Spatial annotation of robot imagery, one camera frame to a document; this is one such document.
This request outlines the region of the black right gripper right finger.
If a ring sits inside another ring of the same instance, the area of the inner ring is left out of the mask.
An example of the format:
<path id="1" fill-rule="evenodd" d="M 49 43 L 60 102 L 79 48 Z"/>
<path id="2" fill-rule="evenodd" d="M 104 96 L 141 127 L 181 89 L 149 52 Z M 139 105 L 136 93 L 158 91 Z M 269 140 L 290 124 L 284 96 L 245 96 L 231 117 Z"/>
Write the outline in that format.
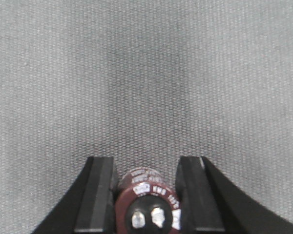
<path id="1" fill-rule="evenodd" d="M 183 234 L 293 234 L 293 223 L 252 199 L 206 157 L 180 157 L 175 184 Z"/>

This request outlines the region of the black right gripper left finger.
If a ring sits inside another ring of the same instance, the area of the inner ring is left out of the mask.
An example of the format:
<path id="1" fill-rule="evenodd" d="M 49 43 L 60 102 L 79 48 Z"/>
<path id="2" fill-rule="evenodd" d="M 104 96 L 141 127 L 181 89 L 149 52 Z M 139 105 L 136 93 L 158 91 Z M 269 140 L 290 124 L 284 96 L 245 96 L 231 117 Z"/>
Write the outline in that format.
<path id="1" fill-rule="evenodd" d="M 36 234 L 113 234 L 118 174 L 113 157 L 88 157 Z"/>

